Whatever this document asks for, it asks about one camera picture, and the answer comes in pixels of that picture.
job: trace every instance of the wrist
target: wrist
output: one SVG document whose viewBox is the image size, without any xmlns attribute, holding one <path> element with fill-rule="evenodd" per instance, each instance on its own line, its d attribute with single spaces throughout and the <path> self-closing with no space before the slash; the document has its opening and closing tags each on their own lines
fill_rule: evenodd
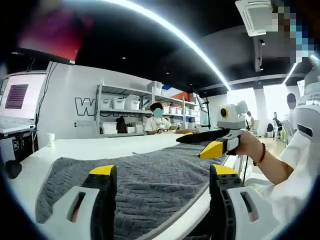
<svg viewBox="0 0 320 240">
<path fill-rule="evenodd" d="M 261 159 L 261 156 L 264 151 L 264 146 L 259 141 L 259 139 L 256 139 L 256 141 L 252 144 L 250 147 L 250 151 L 248 156 L 255 162 L 258 163 Z"/>
</svg>

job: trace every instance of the window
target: window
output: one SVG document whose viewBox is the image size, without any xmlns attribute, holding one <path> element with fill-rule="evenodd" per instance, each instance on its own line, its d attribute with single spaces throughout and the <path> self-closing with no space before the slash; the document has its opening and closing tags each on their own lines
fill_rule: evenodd
<svg viewBox="0 0 320 240">
<path fill-rule="evenodd" d="M 228 91 L 226 93 L 226 98 L 227 98 L 228 104 L 237 104 L 242 100 L 245 101 L 248 111 L 251 112 L 251 115 L 254 119 L 257 119 L 258 117 L 257 101 L 256 101 L 255 91 L 252 87 Z"/>
<path fill-rule="evenodd" d="M 278 119 L 285 119 L 289 111 L 287 104 L 287 95 L 289 91 L 285 85 L 264 86 L 263 92 L 265 96 L 266 112 L 268 119 L 274 118 L 274 112 L 277 113 Z"/>
</svg>

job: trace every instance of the hand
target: hand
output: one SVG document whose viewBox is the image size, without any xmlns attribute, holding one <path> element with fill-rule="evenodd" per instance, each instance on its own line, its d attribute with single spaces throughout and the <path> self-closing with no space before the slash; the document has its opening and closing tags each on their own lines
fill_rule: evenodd
<svg viewBox="0 0 320 240">
<path fill-rule="evenodd" d="M 263 152 L 263 146 L 259 139 L 256 138 L 251 132 L 244 131 L 241 134 L 238 147 L 235 153 L 239 155 L 248 155 L 253 160 L 260 159 Z"/>
</svg>

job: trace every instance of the beaded bracelet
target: beaded bracelet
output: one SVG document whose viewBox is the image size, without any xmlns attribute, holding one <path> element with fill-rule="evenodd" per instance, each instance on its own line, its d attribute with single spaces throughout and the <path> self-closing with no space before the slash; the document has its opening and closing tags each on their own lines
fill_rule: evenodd
<svg viewBox="0 0 320 240">
<path fill-rule="evenodd" d="M 266 155 L 266 145 L 263 142 L 261 144 L 262 144 L 262 147 L 263 147 L 262 156 L 261 156 L 260 160 L 257 163 L 253 161 L 253 165 L 254 166 L 258 166 L 264 160 L 265 155 Z"/>
</svg>

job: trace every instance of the white cup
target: white cup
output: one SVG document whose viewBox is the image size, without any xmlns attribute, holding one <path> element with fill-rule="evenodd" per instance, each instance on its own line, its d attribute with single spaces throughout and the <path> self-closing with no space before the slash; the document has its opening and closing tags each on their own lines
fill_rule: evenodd
<svg viewBox="0 0 320 240">
<path fill-rule="evenodd" d="M 55 146 L 55 134 L 47 133 L 48 136 L 48 147 L 53 148 Z"/>
</svg>

